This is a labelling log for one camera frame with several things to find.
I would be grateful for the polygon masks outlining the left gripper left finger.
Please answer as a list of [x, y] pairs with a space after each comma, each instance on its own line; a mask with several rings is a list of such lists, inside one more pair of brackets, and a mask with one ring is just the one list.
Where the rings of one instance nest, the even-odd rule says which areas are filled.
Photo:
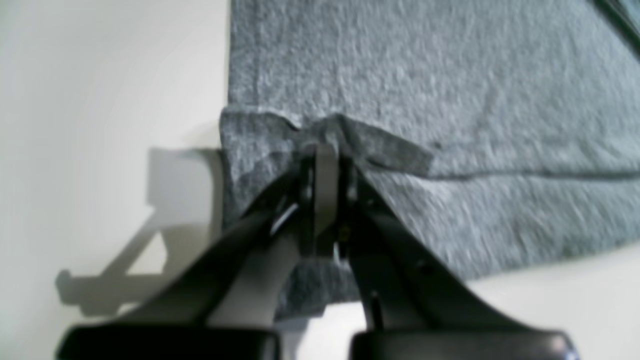
[[58, 360], [280, 360], [278, 298], [321, 254], [321, 152], [306, 150], [160, 294], [103, 325], [76, 326]]

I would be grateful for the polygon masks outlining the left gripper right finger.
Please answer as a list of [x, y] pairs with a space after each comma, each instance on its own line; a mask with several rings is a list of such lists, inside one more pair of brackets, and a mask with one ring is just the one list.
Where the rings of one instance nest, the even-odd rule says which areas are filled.
[[366, 331], [351, 360], [578, 360], [570, 338], [512, 319], [476, 296], [391, 212], [345, 156], [320, 146], [320, 241], [349, 262]]

